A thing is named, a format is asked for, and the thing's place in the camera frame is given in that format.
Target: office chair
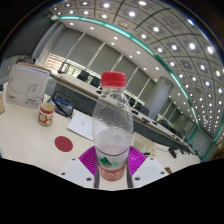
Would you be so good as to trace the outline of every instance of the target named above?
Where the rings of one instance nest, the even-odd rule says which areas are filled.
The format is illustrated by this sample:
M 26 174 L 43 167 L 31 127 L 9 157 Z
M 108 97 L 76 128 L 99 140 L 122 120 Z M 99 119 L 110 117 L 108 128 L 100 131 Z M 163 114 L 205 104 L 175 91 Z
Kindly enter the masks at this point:
M 137 102 L 135 105 L 135 109 L 139 111 L 141 109 L 141 107 L 142 107 L 142 104 Z
M 149 109 L 144 106 L 142 106 L 139 111 L 146 116 L 149 115 Z
M 131 107 L 133 107 L 135 105 L 135 99 L 131 97 L 129 99 L 129 104 L 130 104 Z
M 90 85 L 98 88 L 100 86 L 100 79 L 94 76 Z

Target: red bottle cap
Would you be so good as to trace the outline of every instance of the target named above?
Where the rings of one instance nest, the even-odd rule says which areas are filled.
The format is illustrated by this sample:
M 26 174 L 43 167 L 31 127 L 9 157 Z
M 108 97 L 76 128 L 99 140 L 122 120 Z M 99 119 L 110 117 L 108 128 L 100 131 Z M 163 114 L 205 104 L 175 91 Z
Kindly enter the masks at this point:
M 101 75 L 101 86 L 125 87 L 126 74 L 122 72 L 104 72 Z

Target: desk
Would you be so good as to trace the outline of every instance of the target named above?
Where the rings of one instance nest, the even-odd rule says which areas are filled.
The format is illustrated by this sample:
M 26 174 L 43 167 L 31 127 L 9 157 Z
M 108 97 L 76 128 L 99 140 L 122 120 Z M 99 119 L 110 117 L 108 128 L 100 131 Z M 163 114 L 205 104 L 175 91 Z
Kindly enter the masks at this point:
M 70 76 L 68 74 L 52 74 L 52 76 L 59 81 L 62 85 L 73 89 L 75 91 L 77 91 L 78 93 L 97 101 L 99 98 L 99 94 L 96 92 L 98 89 L 89 85 L 88 83 L 85 83 L 73 76 Z M 167 138 L 169 138 L 170 140 L 188 148 L 192 153 L 195 153 L 194 150 L 187 145 L 187 143 L 182 140 L 181 138 L 179 138 L 177 135 L 175 135 L 174 133 L 172 133 L 171 131 L 169 131 L 168 129 L 164 128 L 162 125 L 160 125 L 159 123 L 157 123 L 157 125 L 153 124 L 153 122 L 155 122 L 154 120 L 152 120 L 151 118 L 149 118 L 148 116 L 142 114 L 141 112 L 138 111 L 138 115 L 136 114 L 132 114 L 133 118 L 136 122 L 138 123 L 143 123 L 142 118 L 145 118 L 147 120 L 150 121 L 150 123 L 146 124 L 145 126 L 148 127 L 149 129 L 155 131 L 156 133 L 159 133 Z
M 52 125 L 43 127 L 38 123 L 38 110 L 6 103 L 6 87 L 7 84 L 3 92 L 5 112 L 0 115 L 0 152 L 3 158 L 31 164 L 58 175 L 70 159 L 78 158 L 93 146 L 92 141 L 67 129 L 70 119 L 64 116 L 55 113 Z M 45 95 L 44 102 L 48 99 L 49 96 Z M 72 141 L 73 149 L 70 152 L 56 148 L 54 141 L 58 136 Z M 163 150 L 168 148 L 156 146 Z M 170 153 L 161 150 L 156 151 L 156 158 L 164 168 L 170 167 L 172 172 L 200 163 L 197 156 L 178 153 L 177 159 L 174 159 Z

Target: clear plastic bottle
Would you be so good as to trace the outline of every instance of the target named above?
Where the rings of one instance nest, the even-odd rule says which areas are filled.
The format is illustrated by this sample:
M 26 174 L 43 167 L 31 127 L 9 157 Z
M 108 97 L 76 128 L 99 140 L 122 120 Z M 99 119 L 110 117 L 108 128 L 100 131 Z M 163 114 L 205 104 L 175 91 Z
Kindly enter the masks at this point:
M 100 178 L 110 183 L 124 176 L 133 135 L 133 116 L 124 94 L 125 85 L 124 73 L 104 72 L 102 94 L 93 112 L 93 141 Z

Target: cardboard box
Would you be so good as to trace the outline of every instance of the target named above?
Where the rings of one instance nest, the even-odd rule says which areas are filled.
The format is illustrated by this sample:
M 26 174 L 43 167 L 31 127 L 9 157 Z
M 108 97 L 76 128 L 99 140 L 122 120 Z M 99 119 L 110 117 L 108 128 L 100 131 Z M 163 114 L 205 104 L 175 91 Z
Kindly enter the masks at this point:
M 39 110 L 48 78 L 46 70 L 14 65 L 9 75 L 6 102 Z

